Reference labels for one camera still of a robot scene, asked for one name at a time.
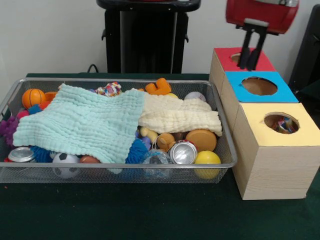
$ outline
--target wooden cube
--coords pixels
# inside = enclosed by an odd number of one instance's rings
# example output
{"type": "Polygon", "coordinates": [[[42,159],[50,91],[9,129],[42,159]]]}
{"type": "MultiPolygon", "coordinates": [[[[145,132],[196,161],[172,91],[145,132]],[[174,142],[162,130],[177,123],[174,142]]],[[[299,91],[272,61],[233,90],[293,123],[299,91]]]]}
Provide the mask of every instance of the wooden cube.
{"type": "Polygon", "coordinates": [[[279,73],[272,71],[231,71],[225,73],[221,102],[231,133],[240,102],[298,103],[279,73]]]}
{"type": "MultiPolygon", "coordinates": [[[[246,69],[240,69],[237,66],[240,52],[241,47],[215,48],[213,50],[209,80],[215,84],[219,95],[222,91],[223,82],[226,79],[225,72],[247,72],[246,69]]],[[[258,60],[256,71],[276,71],[263,51],[258,60]]]]}
{"type": "Polygon", "coordinates": [[[233,173],[243,200],[306,197],[320,166],[320,130],[301,103],[241,103],[233,139],[233,173]],[[270,128],[278,115],[293,119],[298,131],[270,128]]]}

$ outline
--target round hole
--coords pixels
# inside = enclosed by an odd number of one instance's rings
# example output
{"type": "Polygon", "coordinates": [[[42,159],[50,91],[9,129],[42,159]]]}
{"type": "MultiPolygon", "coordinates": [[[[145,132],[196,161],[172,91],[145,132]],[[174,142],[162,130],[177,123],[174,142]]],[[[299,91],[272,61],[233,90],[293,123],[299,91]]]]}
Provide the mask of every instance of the round hole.
{"type": "Polygon", "coordinates": [[[298,121],[293,116],[285,113],[269,113],[264,118],[264,123],[280,134],[294,134],[299,130],[298,121]]]}
{"type": "Polygon", "coordinates": [[[233,55],[231,55],[231,60],[232,60],[232,62],[234,62],[234,63],[239,63],[239,60],[240,60],[240,55],[241,55],[241,53],[239,52],[239,53],[236,53],[236,54],[233,54],[233,55]]]}
{"type": "Polygon", "coordinates": [[[259,96],[273,95],[278,91],[277,85],[262,77],[248,77],[242,81],[244,88],[251,94],[259,96]]]}

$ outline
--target yellow ball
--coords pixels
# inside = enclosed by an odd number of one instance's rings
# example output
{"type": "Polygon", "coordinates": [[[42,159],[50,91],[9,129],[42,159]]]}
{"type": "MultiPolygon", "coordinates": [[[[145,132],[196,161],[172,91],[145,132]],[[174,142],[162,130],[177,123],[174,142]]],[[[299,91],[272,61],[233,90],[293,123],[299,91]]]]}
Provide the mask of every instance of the yellow ball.
{"type": "MultiPolygon", "coordinates": [[[[213,151],[201,151],[198,153],[194,164],[221,164],[221,160],[213,151]]],[[[220,169],[194,169],[195,174],[205,180],[212,180],[220,173],[220,169]]]]}
{"type": "Polygon", "coordinates": [[[173,97],[173,98],[178,99],[178,96],[177,96],[177,95],[175,95],[175,94],[173,94],[173,93],[168,93],[168,94],[167,94],[167,96],[170,96],[170,97],[173,97]]]}

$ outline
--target metal basket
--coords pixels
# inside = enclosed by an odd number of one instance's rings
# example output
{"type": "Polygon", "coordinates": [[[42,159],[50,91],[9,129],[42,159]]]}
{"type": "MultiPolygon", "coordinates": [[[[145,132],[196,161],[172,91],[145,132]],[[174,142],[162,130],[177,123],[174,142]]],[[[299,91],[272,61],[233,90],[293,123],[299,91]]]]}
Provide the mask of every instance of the metal basket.
{"type": "MultiPolygon", "coordinates": [[[[0,112],[16,115],[23,109],[21,98],[31,88],[44,92],[57,91],[58,86],[65,83],[84,89],[96,89],[107,83],[117,81],[122,90],[144,88],[154,80],[131,79],[85,79],[85,78],[26,78],[16,81],[9,90],[0,112]]],[[[227,170],[237,163],[235,146],[230,134],[226,117],[218,96],[217,89],[208,81],[202,80],[169,80],[172,92],[180,99],[188,93],[201,92],[212,110],[219,112],[223,135],[218,138],[214,152],[218,154],[222,164],[82,164],[82,163],[9,163],[4,162],[10,148],[0,138],[0,183],[218,183],[227,170]],[[59,173],[77,172],[75,177],[63,179],[59,173]],[[215,171],[214,179],[203,179],[195,171],[205,175],[215,171]]]]}

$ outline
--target mint green muslin blanket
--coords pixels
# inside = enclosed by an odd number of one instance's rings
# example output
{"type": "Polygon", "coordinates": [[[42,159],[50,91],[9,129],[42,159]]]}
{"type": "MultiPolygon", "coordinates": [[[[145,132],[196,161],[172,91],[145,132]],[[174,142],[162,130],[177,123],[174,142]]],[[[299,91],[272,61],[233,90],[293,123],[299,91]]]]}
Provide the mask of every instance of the mint green muslin blanket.
{"type": "Polygon", "coordinates": [[[124,164],[135,140],[144,96],[144,92],[132,89],[105,97],[63,84],[44,111],[20,120],[13,145],[124,164]]]}

